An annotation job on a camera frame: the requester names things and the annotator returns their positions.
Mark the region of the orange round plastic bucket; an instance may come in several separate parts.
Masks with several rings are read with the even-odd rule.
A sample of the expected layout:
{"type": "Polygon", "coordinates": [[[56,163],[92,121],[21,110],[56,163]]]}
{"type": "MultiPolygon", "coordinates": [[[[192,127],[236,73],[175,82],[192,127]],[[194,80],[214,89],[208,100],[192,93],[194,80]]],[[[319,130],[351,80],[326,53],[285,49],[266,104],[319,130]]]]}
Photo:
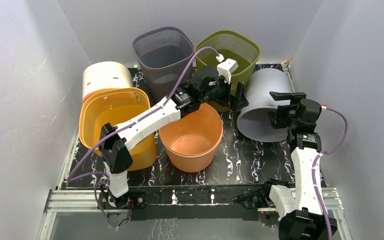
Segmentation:
{"type": "Polygon", "coordinates": [[[179,170],[195,173],[208,167],[223,136],[221,116],[209,104],[159,129],[171,163],[179,170]]]}

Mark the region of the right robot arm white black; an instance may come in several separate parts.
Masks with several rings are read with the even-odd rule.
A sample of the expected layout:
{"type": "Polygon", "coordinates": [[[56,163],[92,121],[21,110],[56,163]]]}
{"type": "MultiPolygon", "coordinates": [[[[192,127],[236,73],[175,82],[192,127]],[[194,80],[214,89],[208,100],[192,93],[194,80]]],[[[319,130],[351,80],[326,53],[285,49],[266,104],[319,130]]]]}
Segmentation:
{"type": "Polygon", "coordinates": [[[269,94],[275,101],[290,101],[268,115],[274,129],[287,129],[295,182],[271,178],[260,189],[245,191],[233,202],[247,209],[275,207],[280,240],[331,240],[337,221],[329,217],[323,200],[319,165],[322,142],[315,131],[327,106],[308,99],[303,92],[269,94]]]}

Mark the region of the light grey round bucket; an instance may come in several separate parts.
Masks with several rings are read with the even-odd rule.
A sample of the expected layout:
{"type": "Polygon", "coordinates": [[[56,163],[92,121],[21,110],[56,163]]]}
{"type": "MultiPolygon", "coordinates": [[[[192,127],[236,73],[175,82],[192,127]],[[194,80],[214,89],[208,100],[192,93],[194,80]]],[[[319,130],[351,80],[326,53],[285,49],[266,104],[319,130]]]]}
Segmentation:
{"type": "Polygon", "coordinates": [[[270,92],[291,93],[287,75],[275,68],[263,68],[254,72],[245,90],[248,106],[241,110],[236,119],[239,132],[251,140],[273,143],[287,138],[285,128],[272,127],[268,113],[276,110],[278,105],[288,105],[289,101],[275,101],[270,92]]]}

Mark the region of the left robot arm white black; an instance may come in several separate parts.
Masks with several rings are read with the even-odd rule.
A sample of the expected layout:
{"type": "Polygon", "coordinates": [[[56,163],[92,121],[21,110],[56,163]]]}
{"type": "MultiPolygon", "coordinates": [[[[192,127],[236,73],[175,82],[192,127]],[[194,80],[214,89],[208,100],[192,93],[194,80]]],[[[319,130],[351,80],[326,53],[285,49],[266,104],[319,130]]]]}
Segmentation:
{"type": "Polygon", "coordinates": [[[130,151],[150,134],[197,111],[203,103],[215,102],[233,112],[248,106],[243,82],[238,82],[235,94],[231,94],[232,74],[237,68],[233,59],[216,67],[204,66],[191,79],[179,78],[171,93],[145,112],[115,126],[104,124],[98,142],[108,178],[103,202],[118,209],[131,202],[127,178],[128,168],[133,164],[130,151]]]}

